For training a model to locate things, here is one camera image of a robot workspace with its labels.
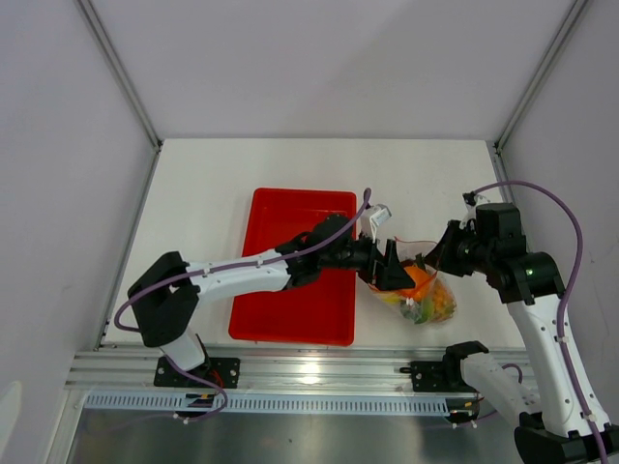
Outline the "orange fruit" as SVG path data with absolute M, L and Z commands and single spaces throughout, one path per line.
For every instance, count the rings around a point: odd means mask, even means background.
M 431 275 L 428 272 L 418 268 L 417 266 L 407 266 L 404 268 L 408 276 L 414 281 L 415 286 L 413 288 L 403 289 L 401 293 L 406 297 L 413 300 L 422 300 L 426 294 L 430 291 L 433 282 L 435 281 L 435 275 Z

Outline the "clear zip top bag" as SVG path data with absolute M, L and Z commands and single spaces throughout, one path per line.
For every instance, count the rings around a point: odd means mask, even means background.
M 425 262 L 436 246 L 434 241 L 404 241 L 394 237 L 399 263 L 415 283 L 413 288 L 379 290 L 372 294 L 401 317 L 416 325 L 438 324 L 451 319 L 457 310 L 456 298 L 444 277 Z

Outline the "yellow pineapple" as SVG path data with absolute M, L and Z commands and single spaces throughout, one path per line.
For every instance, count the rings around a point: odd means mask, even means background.
M 427 313 L 427 321 L 438 323 L 454 316 L 457 303 L 449 287 L 436 280 L 424 298 L 423 308 Z

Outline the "green lime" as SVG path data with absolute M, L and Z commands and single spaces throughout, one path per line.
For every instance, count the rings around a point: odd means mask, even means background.
M 432 301 L 413 302 L 409 307 L 407 318 L 414 324 L 421 325 L 433 321 L 435 306 Z

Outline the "yellow pear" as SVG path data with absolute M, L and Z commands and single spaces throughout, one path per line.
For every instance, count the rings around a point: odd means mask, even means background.
M 407 305 L 407 298 L 395 292 L 383 292 L 378 298 L 387 305 L 400 306 Z

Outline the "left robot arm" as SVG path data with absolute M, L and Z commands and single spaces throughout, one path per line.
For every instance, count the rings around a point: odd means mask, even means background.
M 193 266 L 179 252 L 167 252 L 130 288 L 114 325 L 159 349 L 186 385 L 200 386 L 211 362 L 190 321 L 202 304 L 300 288 L 316 282 L 325 269 L 352 270 L 379 291 L 415 288 L 395 245 L 380 250 L 372 237 L 353 236 L 353 225 L 348 217 L 330 215 L 279 246 L 214 264 Z

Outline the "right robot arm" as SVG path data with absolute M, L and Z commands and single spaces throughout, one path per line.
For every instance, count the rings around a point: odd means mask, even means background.
M 513 427 L 525 463 L 606 463 L 617 454 L 618 427 L 598 400 L 573 339 L 569 291 L 549 254 L 528 251 L 519 218 L 479 212 L 452 220 L 426 261 L 450 276 L 486 277 L 516 323 L 538 390 L 511 377 L 479 341 L 447 348 L 443 382 L 484 396 Z

